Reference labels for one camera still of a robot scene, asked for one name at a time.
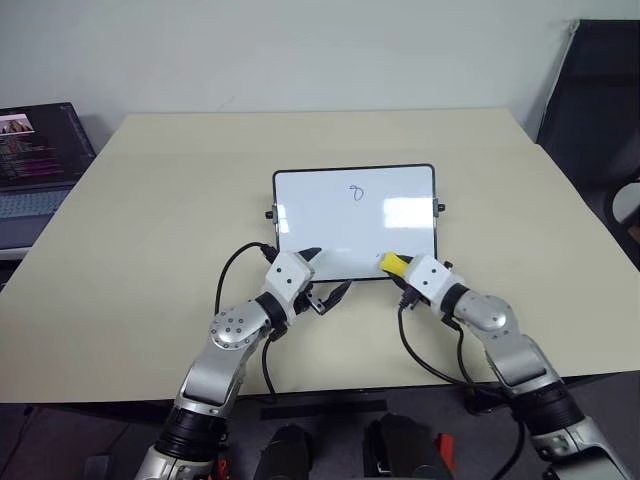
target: whiteboard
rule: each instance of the whiteboard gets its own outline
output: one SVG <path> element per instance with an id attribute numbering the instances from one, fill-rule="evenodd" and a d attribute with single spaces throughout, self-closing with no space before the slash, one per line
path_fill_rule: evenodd
<path id="1" fill-rule="evenodd" d="M 386 278 L 387 252 L 436 255 L 431 165 L 281 170 L 273 196 L 278 248 L 322 248 L 314 281 Z"/>

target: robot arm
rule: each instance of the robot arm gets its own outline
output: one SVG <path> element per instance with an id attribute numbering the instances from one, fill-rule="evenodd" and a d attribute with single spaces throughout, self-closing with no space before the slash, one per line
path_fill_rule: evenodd
<path id="1" fill-rule="evenodd" d="M 279 253 L 257 297 L 214 317 L 207 343 L 191 365 L 136 480 L 208 478 L 226 436 L 225 419 L 242 385 L 245 365 L 260 341 L 281 337 L 309 306 L 324 314 L 349 287 L 342 284 L 324 302 L 312 294 L 314 271 L 308 261 L 319 251 Z"/>
<path id="2" fill-rule="evenodd" d="M 434 313 L 457 319 L 482 342 L 514 416 L 527 425 L 538 455 L 551 463 L 545 478 L 632 478 L 540 347 L 520 333 L 504 300 L 468 289 L 460 276 L 430 256 L 417 256 L 407 266 L 388 255 L 381 268 L 404 277 Z"/>

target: laptop keyboard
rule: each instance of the laptop keyboard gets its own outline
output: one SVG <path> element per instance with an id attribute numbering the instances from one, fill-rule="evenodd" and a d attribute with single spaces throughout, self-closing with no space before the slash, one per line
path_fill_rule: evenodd
<path id="1" fill-rule="evenodd" d="M 0 219 L 51 215 L 60 206 L 70 190 L 0 195 Z"/>

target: beige tabletop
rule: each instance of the beige tabletop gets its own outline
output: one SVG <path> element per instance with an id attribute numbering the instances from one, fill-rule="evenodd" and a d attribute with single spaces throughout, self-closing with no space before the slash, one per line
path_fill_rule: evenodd
<path id="1" fill-rule="evenodd" d="M 275 170 L 424 162 L 447 205 L 441 259 L 510 302 L 561 375 L 640 368 L 638 271 L 505 110 L 133 115 L 0 293 L 0 401 L 173 397 L 223 263 L 275 240 Z M 244 254 L 223 307 L 255 296 L 266 270 Z M 399 295 L 362 282 L 330 314 L 303 314 L 270 349 L 276 389 L 439 383 L 400 344 Z M 455 333 L 423 307 L 406 323 L 415 349 L 457 374 Z M 465 355 L 491 378 L 471 336 Z M 266 390 L 257 360 L 244 392 Z"/>

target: laptop screen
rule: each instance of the laptop screen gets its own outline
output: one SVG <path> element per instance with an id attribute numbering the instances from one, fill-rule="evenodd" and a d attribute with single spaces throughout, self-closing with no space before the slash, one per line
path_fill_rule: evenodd
<path id="1" fill-rule="evenodd" d="M 0 190 L 75 183 L 94 157 L 70 103 L 0 109 Z"/>

